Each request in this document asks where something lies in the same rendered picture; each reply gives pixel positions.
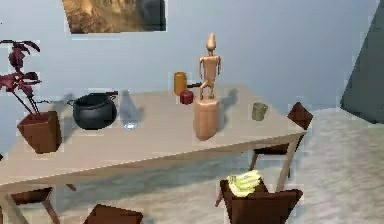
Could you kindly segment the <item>framed brown landscape picture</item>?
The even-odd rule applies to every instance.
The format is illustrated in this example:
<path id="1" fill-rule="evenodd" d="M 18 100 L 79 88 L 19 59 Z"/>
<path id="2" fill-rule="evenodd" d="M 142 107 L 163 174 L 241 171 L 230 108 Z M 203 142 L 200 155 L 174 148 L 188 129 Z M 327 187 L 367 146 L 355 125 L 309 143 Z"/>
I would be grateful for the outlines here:
<path id="1" fill-rule="evenodd" d="M 166 30 L 165 0 L 62 0 L 71 34 Z"/>

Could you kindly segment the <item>yellow green folded cloth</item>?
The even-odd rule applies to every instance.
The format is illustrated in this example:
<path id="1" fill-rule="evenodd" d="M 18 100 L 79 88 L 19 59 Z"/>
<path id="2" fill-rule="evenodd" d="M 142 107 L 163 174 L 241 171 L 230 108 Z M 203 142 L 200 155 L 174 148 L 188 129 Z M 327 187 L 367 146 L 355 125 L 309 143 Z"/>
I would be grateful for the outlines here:
<path id="1" fill-rule="evenodd" d="M 252 170 L 240 175 L 229 175 L 226 180 L 235 196 L 246 197 L 255 191 L 261 182 L 261 176 L 258 170 Z"/>

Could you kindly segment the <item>olive green cup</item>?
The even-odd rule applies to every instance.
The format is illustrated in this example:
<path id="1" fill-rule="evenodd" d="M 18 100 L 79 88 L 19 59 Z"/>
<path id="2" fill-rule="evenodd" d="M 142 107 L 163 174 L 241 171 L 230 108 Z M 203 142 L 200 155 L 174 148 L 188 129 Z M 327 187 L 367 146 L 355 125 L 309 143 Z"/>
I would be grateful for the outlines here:
<path id="1" fill-rule="evenodd" d="M 268 110 L 268 106 L 264 103 L 257 102 L 253 104 L 252 119 L 255 121 L 262 121 Z"/>

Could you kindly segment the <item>beige wooden table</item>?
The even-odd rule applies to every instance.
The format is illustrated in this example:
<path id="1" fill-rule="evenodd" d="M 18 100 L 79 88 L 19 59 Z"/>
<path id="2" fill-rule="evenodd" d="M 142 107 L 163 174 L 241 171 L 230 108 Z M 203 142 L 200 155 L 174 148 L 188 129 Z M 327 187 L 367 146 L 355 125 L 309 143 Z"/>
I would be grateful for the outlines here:
<path id="1" fill-rule="evenodd" d="M 223 99 L 231 91 L 236 98 L 225 111 L 226 123 L 206 141 L 195 136 L 193 108 L 180 104 L 169 91 L 131 96 L 144 110 L 138 127 L 131 131 L 120 121 L 96 131 L 76 129 L 58 151 L 47 154 L 35 153 L 24 139 L 18 139 L 0 161 L 0 207 L 11 224 L 29 224 L 12 200 L 13 193 L 288 144 L 276 187 L 282 190 L 297 142 L 305 131 L 272 107 L 264 120 L 252 120 L 252 105 L 260 98 L 244 86 L 218 86 L 215 96 Z"/>

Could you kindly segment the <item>wooden figure statue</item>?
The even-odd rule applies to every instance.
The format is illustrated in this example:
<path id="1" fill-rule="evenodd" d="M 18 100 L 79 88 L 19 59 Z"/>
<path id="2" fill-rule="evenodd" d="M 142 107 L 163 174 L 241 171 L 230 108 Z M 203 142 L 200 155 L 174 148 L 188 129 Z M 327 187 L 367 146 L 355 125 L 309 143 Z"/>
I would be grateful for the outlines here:
<path id="1" fill-rule="evenodd" d="M 219 123 L 219 102 L 215 98 L 214 88 L 216 77 L 221 72 L 221 57 L 215 55 L 216 38 L 211 33 L 206 41 L 207 56 L 199 59 L 199 74 L 203 80 L 199 86 L 199 97 L 194 103 L 193 127 L 200 141 L 213 137 Z"/>

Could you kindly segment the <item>brown wooden chair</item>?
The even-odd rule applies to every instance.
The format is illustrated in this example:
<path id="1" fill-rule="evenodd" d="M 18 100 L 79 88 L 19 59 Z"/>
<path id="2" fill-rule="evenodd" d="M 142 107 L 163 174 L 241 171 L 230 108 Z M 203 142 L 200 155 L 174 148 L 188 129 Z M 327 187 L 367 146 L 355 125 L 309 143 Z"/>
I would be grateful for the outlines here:
<path id="1" fill-rule="evenodd" d="M 53 224 L 60 224 L 60 220 L 57 216 L 57 213 L 54 210 L 50 201 L 50 194 L 52 193 L 52 191 L 53 188 L 48 187 L 27 192 L 15 193 L 12 194 L 11 197 L 16 205 L 41 203 L 50 218 L 52 219 Z"/>
<path id="2" fill-rule="evenodd" d="M 141 224 L 142 220 L 141 212 L 97 204 L 83 224 Z"/>
<path id="3" fill-rule="evenodd" d="M 296 102 L 287 117 L 304 130 L 307 130 L 313 119 L 313 114 L 310 113 L 300 102 Z M 280 144 L 261 149 L 254 149 L 249 170 L 254 169 L 259 155 L 285 155 L 287 153 L 288 146 L 289 144 Z"/>
<path id="4" fill-rule="evenodd" d="M 247 197 L 236 197 L 228 181 L 220 181 L 230 224 L 285 224 L 303 192 L 299 189 L 270 193 L 261 181 Z"/>

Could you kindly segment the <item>brown square plant pot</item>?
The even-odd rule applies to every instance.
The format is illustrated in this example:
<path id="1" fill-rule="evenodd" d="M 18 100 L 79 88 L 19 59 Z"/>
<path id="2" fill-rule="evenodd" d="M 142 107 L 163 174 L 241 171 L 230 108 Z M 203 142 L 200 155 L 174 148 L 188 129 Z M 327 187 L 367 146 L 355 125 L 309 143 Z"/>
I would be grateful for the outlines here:
<path id="1" fill-rule="evenodd" d="M 56 152 L 62 143 L 56 111 L 29 114 L 19 122 L 17 128 L 37 154 Z"/>

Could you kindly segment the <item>black round cooking pot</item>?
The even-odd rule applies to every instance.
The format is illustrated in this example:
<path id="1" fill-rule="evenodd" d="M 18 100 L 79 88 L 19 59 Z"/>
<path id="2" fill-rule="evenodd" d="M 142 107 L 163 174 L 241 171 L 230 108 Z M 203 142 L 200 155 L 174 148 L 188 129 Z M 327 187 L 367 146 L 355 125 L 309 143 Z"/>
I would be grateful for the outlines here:
<path id="1" fill-rule="evenodd" d="M 111 125 L 117 117 L 114 99 L 117 91 L 89 93 L 67 102 L 73 109 L 72 116 L 78 127 L 99 130 Z"/>

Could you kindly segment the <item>amber yellow cup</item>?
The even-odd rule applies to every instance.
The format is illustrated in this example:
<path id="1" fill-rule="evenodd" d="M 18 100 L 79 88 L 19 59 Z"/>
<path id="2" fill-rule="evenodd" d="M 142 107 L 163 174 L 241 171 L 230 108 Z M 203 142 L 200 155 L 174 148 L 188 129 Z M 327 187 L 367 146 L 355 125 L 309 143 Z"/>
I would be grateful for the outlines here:
<path id="1" fill-rule="evenodd" d="M 187 76 L 185 72 L 174 73 L 174 93 L 179 96 L 187 88 Z"/>

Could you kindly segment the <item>dark red apple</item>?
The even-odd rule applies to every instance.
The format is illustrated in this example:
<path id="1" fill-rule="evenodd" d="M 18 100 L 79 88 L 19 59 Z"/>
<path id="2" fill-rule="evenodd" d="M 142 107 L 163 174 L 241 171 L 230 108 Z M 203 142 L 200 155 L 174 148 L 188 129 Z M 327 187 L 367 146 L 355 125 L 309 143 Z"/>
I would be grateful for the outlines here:
<path id="1" fill-rule="evenodd" d="M 194 100 L 194 93 L 190 90 L 184 90 L 180 94 L 180 103 L 184 105 L 192 104 Z"/>

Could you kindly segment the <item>clear glass bottle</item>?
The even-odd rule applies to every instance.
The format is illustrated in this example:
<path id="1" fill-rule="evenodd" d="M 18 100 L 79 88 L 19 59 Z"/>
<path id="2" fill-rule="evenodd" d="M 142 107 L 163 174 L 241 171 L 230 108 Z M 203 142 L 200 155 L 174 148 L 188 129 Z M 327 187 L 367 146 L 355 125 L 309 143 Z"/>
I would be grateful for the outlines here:
<path id="1" fill-rule="evenodd" d="M 134 130 L 138 126 L 138 114 L 128 90 L 120 92 L 120 120 L 126 130 Z"/>

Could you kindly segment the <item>dark red house plant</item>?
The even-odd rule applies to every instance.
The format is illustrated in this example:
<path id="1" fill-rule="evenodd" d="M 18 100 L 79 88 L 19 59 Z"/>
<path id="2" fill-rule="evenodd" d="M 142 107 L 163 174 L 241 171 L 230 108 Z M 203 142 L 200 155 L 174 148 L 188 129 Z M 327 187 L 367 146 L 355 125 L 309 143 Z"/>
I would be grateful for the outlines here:
<path id="1" fill-rule="evenodd" d="M 8 55 L 9 64 L 14 68 L 14 72 L 6 75 L 0 75 L 0 90 L 5 89 L 6 92 L 12 93 L 17 100 L 24 106 L 30 115 L 40 115 L 34 101 L 33 85 L 39 84 L 41 80 L 36 72 L 22 71 L 24 67 L 25 53 L 30 54 L 30 48 L 40 51 L 39 46 L 33 41 L 14 41 L 1 40 L 0 44 L 11 44 L 12 50 Z M 15 90 L 21 90 L 29 100 L 32 108 L 29 108 L 24 101 L 16 94 Z"/>

